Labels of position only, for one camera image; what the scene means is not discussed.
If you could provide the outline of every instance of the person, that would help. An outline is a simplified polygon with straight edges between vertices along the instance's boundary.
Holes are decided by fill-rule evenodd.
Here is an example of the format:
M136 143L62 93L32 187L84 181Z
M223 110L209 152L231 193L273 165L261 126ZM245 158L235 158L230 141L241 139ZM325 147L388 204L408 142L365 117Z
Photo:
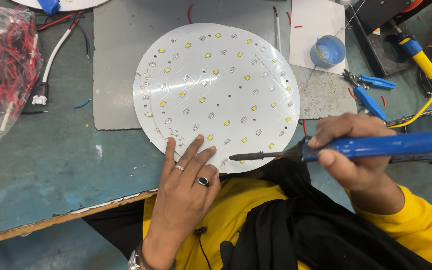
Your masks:
M345 113L320 120L309 146L394 135L378 118ZM390 157L319 153L354 214L311 186L304 163L220 178L206 165L217 148L197 155L203 142L175 166L169 138L157 196L85 218L126 258L135 250L130 269L432 269L432 205L385 173Z

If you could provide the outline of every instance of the blue wire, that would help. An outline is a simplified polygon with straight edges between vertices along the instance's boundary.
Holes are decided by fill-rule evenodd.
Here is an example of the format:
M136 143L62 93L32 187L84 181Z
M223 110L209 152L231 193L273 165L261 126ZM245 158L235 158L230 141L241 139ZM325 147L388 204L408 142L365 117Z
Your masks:
M76 106L75 109L79 109L79 108L81 108L81 107L84 107L86 104L88 104L89 101L91 101L91 100L87 100L87 101L84 102L82 105L80 105L80 106Z

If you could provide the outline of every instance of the black scarf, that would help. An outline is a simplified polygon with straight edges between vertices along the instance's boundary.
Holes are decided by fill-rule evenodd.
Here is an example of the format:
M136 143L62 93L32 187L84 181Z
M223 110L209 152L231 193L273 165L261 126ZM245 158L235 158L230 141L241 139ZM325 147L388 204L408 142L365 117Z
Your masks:
M223 270L432 269L432 264L311 186L305 164L275 162L269 181L287 200L248 213L235 247L221 243Z

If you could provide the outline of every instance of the yellow cable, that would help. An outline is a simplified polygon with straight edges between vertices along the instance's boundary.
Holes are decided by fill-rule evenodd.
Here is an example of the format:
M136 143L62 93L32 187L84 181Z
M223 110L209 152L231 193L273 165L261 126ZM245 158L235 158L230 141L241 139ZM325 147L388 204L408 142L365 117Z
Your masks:
M431 103L432 103L432 95L431 95L431 98L429 98L428 102L426 102L426 104L417 112L417 114L413 118L411 118L411 120L409 120L405 123L399 124L399 125L390 126L390 128L402 127L402 126L407 126L407 125L411 124L419 116L421 116L422 113L424 113L424 111L429 107L429 105L431 105Z

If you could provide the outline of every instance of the white pcb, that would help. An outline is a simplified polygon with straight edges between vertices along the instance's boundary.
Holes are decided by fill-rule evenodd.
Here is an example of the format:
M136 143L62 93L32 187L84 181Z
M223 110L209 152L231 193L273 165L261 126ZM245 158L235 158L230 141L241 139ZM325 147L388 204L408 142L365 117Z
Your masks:
M166 151L166 145L168 143L166 140L167 137L163 138L158 126L156 126L150 102L153 73L161 59L158 55L161 56L161 54L168 52L172 45L180 45L181 41L178 42L179 36L186 35L194 30L212 28L220 29L221 25L214 23L194 23L166 33L147 50L138 66L133 85L133 101L136 115L146 136L163 153ZM176 137L175 139L179 145L180 138ZM178 161L180 157L178 153L175 153L174 158L176 161Z
M172 37L177 42L156 46L152 77L142 78L152 84L151 117L160 135L176 139L179 155L198 134L204 135L201 150L217 147L208 164L221 173L246 172L270 162L272 158L231 161L229 156L278 152L288 145L300 111L288 63L267 41L242 29L219 25L180 33Z

